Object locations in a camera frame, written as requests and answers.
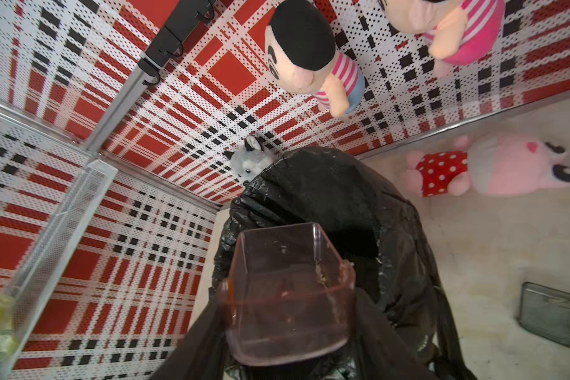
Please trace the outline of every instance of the black metal bracket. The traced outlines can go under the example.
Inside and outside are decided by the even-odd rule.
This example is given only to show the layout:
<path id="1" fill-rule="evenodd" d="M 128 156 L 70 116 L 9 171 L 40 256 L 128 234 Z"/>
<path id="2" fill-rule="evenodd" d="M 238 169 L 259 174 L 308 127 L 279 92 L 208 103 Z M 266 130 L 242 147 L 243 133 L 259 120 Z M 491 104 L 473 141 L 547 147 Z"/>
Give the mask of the black metal bracket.
<path id="1" fill-rule="evenodd" d="M 155 78 L 155 82 L 144 81 L 144 85 L 156 85 L 160 82 L 159 71 L 165 67 L 170 58 L 183 56 L 182 43 L 198 25 L 199 21 L 205 24 L 215 17 L 213 10 L 215 0 L 180 0 L 165 25 L 156 34 L 146 49 L 146 57 L 137 65 L 146 74 Z"/>

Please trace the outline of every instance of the pink striped shirt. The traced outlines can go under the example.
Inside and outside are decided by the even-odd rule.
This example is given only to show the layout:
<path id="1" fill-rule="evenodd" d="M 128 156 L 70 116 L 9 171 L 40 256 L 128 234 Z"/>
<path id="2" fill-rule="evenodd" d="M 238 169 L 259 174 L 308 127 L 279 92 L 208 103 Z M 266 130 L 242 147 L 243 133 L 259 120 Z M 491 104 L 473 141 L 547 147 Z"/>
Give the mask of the pink striped shirt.
<path id="1" fill-rule="evenodd" d="M 346 89 L 346 96 L 349 96 L 352 89 L 355 88 L 355 84 L 357 84 L 357 79 L 359 78 L 357 64 L 340 50 L 338 50 L 337 54 L 338 60 L 336 61 L 331 73 L 342 80 L 344 88 Z M 319 102 L 329 107 L 329 99 L 327 99 L 325 91 L 316 92 L 313 96 L 317 98 Z"/>
<path id="2" fill-rule="evenodd" d="M 463 41 L 460 46 L 469 42 L 479 31 L 486 26 L 487 22 L 492 18 L 498 0 L 464 0 L 461 4 L 461 8 L 467 11 L 469 20 L 467 21 L 467 28 L 464 31 Z M 424 34 L 424 37 L 429 41 L 433 42 L 435 35 L 435 29 L 432 29 Z"/>

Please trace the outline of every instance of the perforated metal panel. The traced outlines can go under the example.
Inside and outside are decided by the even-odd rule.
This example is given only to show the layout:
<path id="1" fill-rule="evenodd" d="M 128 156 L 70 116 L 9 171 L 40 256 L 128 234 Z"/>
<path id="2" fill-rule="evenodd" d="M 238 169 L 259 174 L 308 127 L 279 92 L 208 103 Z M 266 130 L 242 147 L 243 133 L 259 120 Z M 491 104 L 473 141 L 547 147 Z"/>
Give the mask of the perforated metal panel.
<path id="1" fill-rule="evenodd" d="M 21 269 L 88 160 L 0 117 L 0 292 Z"/>
<path id="2" fill-rule="evenodd" d="M 177 0 L 0 0 L 0 99 L 88 137 Z"/>
<path id="3" fill-rule="evenodd" d="M 338 47 L 367 79 L 354 114 L 274 87 L 264 28 L 277 0 L 218 3 L 220 17 L 162 72 L 109 150 L 216 202 L 242 192 L 222 152 L 254 133 L 275 153 L 305 145 L 364 153 L 459 120 L 570 89 L 570 0 L 510 0 L 492 51 L 449 77 L 433 77 L 421 36 L 398 33 L 377 0 L 315 0 Z"/>
<path id="4" fill-rule="evenodd" d="M 176 2 L 0 1 L 0 98 L 86 138 Z M 368 82 L 355 113 L 334 119 L 270 82 L 264 28 L 278 3 L 218 1 L 109 150 L 225 202 L 242 187 L 222 152 L 248 133 L 275 153 L 313 144 L 357 155 L 570 89 L 570 0 L 508 1 L 492 51 L 442 80 L 422 37 L 398 33 L 377 0 L 315 0 Z"/>
<path id="5" fill-rule="evenodd" d="M 187 331 L 213 220 L 118 173 L 11 378 L 147 377 Z"/>

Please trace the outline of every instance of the pink doll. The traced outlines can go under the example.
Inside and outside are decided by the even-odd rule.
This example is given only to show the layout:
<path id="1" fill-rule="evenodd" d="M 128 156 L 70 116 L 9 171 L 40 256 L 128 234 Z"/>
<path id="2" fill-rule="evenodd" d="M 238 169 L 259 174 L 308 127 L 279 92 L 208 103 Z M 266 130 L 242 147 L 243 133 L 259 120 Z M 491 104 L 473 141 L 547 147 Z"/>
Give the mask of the pink doll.
<path id="1" fill-rule="evenodd" d="M 333 117 L 361 102 L 365 79 L 355 61 L 336 48 L 321 12 L 306 0 L 285 0 L 266 26 L 266 58 L 276 84 L 312 94 Z"/>
<path id="2" fill-rule="evenodd" d="M 466 136 L 456 139 L 455 151 L 410 152 L 405 186 L 419 196 L 460 195 L 470 187 L 480 194 L 507 196 L 570 186 L 563 147 L 526 134 L 491 134 L 464 151 L 468 141 Z"/>
<path id="3" fill-rule="evenodd" d="M 424 34 L 435 57 L 433 73 L 485 56 L 498 38 L 504 0 L 378 0 L 388 21 L 403 33 Z"/>

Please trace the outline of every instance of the polka dot pattern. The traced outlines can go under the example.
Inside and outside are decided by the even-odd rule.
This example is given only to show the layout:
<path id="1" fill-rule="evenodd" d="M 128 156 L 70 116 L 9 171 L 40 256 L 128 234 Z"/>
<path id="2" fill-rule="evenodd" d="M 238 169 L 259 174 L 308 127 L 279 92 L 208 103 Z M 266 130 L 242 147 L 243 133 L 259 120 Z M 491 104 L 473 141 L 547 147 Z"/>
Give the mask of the polka dot pattern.
<path id="1" fill-rule="evenodd" d="M 416 170 L 422 174 L 422 195 L 447 193 L 450 181 L 467 171 L 467 153 L 451 151 L 425 155 Z"/>

